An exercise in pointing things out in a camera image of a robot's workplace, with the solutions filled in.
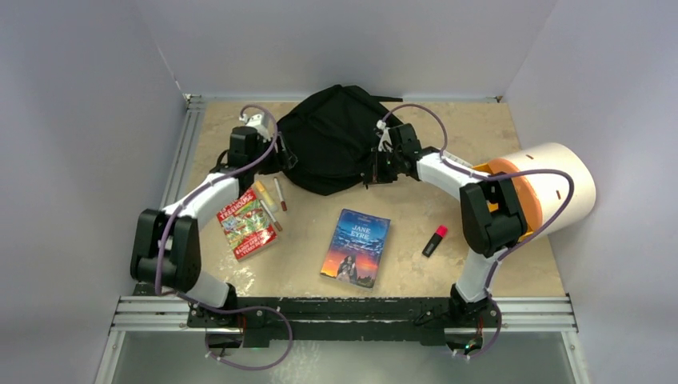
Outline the black student backpack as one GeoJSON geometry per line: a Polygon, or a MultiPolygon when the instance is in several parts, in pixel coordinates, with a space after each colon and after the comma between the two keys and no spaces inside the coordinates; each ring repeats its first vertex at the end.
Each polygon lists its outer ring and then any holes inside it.
{"type": "Polygon", "coordinates": [[[294,185],[322,196],[361,183],[379,142],[377,121],[388,112],[383,104],[400,100],[355,85],[334,85],[308,96],[277,121],[286,149],[297,159],[281,172],[294,185]]]}

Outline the Jane Eyre blue book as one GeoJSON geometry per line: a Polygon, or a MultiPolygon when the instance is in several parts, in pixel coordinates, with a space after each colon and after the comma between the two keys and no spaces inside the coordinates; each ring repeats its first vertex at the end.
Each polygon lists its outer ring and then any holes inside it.
{"type": "Polygon", "coordinates": [[[343,209],[320,275],[371,290],[385,250],[391,220],[343,209]]]}

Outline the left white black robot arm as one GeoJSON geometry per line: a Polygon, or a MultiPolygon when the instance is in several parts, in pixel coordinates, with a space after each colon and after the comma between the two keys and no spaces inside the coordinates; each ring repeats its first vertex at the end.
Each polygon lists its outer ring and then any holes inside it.
{"type": "Polygon", "coordinates": [[[153,286],[158,296],[177,296],[207,309],[208,318],[227,327],[237,320],[235,287],[201,265],[200,232],[216,214],[236,202],[256,174],[291,166],[293,155],[278,131],[262,125],[235,127],[229,147],[205,179],[185,197],[160,210],[143,210],[137,221],[130,275],[153,286]]]}

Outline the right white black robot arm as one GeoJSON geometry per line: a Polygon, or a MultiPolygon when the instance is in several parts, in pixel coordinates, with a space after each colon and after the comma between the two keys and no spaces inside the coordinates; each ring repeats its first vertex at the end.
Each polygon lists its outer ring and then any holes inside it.
{"type": "Polygon", "coordinates": [[[489,287],[500,256],[528,231],[516,189],[502,175],[474,170],[444,150],[422,147],[410,124],[388,127],[378,121],[374,133],[377,144],[361,173],[364,185],[391,183],[404,175],[443,190],[460,204],[469,254],[450,290],[449,315],[467,326],[491,306],[489,287]]]}

